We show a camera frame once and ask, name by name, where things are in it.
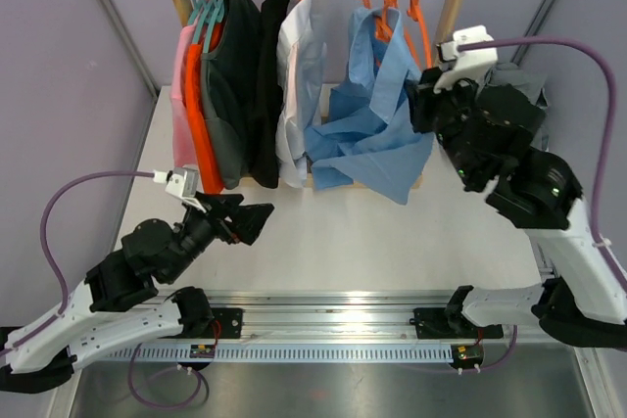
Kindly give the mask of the orange hanger of plaid shirt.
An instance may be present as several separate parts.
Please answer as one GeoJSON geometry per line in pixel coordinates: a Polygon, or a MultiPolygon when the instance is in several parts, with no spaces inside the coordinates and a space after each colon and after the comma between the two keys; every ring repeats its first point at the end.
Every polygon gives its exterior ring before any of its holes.
{"type": "Polygon", "coordinates": [[[408,7],[407,13],[408,16],[418,24],[422,40],[425,66],[428,69],[431,69],[433,67],[431,44],[428,35],[427,23],[420,6],[420,0],[410,0],[410,6],[408,7]]]}

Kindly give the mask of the light blue shirt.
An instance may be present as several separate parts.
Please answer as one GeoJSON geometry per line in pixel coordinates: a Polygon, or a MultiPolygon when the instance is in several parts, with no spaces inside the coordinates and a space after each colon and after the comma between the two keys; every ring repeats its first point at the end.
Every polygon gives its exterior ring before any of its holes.
{"type": "Polygon", "coordinates": [[[398,10],[388,11],[389,41],[375,37],[380,9],[359,7],[349,23],[345,79],[331,89],[327,121],[305,130],[313,184],[326,190],[353,183],[404,205],[430,157],[433,136],[416,133],[404,85],[420,71],[398,10]]]}

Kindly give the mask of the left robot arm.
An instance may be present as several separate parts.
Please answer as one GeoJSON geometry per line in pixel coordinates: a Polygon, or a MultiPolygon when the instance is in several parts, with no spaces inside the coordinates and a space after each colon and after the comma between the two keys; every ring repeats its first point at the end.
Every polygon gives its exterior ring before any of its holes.
{"type": "Polygon", "coordinates": [[[10,348],[1,368],[1,389],[40,394],[107,354],[159,338],[199,338],[215,321],[203,289],[183,287],[156,306],[155,298],[214,241],[253,245],[274,211],[270,203],[244,204],[243,196],[196,196],[175,224],[153,218],[139,223],[121,248],[89,270],[70,295],[67,309],[42,332],[34,324],[4,328],[10,348]]]}

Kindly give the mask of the grey shirt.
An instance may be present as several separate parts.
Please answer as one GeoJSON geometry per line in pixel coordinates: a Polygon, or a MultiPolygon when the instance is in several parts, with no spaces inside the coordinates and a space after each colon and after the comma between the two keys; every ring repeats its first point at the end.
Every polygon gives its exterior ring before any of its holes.
{"type": "Polygon", "coordinates": [[[546,80],[545,74],[525,71],[514,63],[497,63],[486,72],[477,100],[481,107],[487,106],[490,112],[495,112],[504,124],[524,128],[530,146],[547,151],[546,80]]]}

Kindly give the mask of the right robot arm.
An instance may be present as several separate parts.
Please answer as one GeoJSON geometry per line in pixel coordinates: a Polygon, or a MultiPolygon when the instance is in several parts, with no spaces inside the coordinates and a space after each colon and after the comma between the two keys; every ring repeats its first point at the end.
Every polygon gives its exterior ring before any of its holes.
{"type": "Polygon", "coordinates": [[[439,90],[437,68],[404,84],[410,122],[431,132],[466,192],[523,231],[556,270],[553,278],[522,289],[458,288],[445,311],[447,329],[466,336],[494,324],[538,326],[578,348],[626,348],[626,292],[603,259],[585,220],[583,188],[568,163],[533,147],[546,114],[506,84],[479,88],[462,78],[439,90]]]}

